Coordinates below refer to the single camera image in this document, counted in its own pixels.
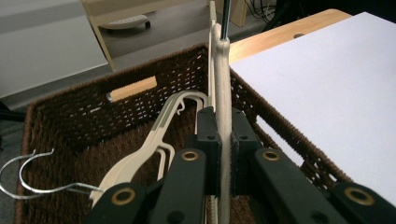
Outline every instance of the white surface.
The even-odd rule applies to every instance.
[[[395,41],[396,24],[362,13],[232,68],[355,182],[396,204]]]
[[[79,0],[0,2],[0,98],[107,64]]]

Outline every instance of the dark brown wicker basket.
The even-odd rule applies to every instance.
[[[21,154],[49,152],[48,158],[33,161],[24,178],[39,189],[52,189],[74,182],[98,186],[106,172],[121,158],[139,149],[165,100],[182,90],[207,92],[207,45],[202,44],[142,64],[112,76],[85,83],[29,106]],[[265,147],[278,148],[256,123],[260,116],[303,158],[307,178],[322,189],[334,181],[350,181],[296,128],[232,71],[233,107],[245,112]],[[155,89],[116,103],[106,94],[117,88],[155,76]],[[175,116],[164,142],[182,149],[186,133],[194,130],[194,107]],[[153,157],[136,175],[136,181],[150,184],[156,178]],[[19,194],[28,194],[20,183]],[[15,204],[16,223],[82,223],[91,203],[87,195],[63,191]],[[248,198],[233,199],[233,223],[252,223]]]

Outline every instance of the wooden table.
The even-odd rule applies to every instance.
[[[351,15],[345,12],[328,9],[259,35],[232,43],[230,46],[230,63],[290,41],[294,39],[295,35],[306,35],[349,17]]]

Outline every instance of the hanger hook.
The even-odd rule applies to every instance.
[[[8,161],[6,164],[4,164],[4,166],[1,168],[0,170],[0,190],[2,190],[6,195],[8,195],[9,197],[16,199],[16,200],[29,200],[29,199],[33,199],[33,198],[38,198],[41,196],[44,196],[43,194],[35,194],[35,195],[17,195],[17,194],[13,194],[11,192],[9,192],[8,190],[6,190],[3,185],[1,184],[1,174],[3,173],[3,171],[6,169],[6,167],[8,167],[12,162],[14,161],[18,161],[18,160],[24,160],[27,158],[31,158],[35,155],[35,150],[33,151],[32,154],[29,155],[24,155],[24,156],[18,156],[10,161]]]
[[[64,189],[69,190],[69,191],[78,192],[78,193],[89,194],[89,192],[87,192],[87,191],[80,190],[80,189],[73,189],[73,187],[82,187],[82,188],[85,188],[85,189],[97,190],[97,191],[104,192],[102,189],[100,189],[100,188],[98,188],[96,186],[87,185],[87,184],[78,183],[78,182],[77,183],[73,183],[73,184],[69,184],[69,185],[66,185],[66,186],[63,186],[63,187],[59,187],[59,188],[56,188],[56,189],[35,189],[35,188],[32,188],[31,186],[29,186],[28,184],[26,184],[26,182],[24,182],[24,180],[22,178],[22,171],[23,171],[24,166],[27,163],[29,163],[30,161],[35,160],[35,159],[37,159],[39,157],[45,157],[45,156],[52,155],[53,151],[54,151],[54,149],[52,149],[51,152],[46,152],[46,153],[41,153],[41,154],[34,155],[34,156],[30,157],[28,160],[26,160],[26,162],[23,163],[23,165],[21,166],[21,169],[20,169],[20,181],[21,181],[21,184],[25,188],[29,189],[30,191],[32,191],[34,193],[38,193],[38,194],[55,193],[55,192],[58,192],[58,191],[61,191],[61,190],[64,190]]]

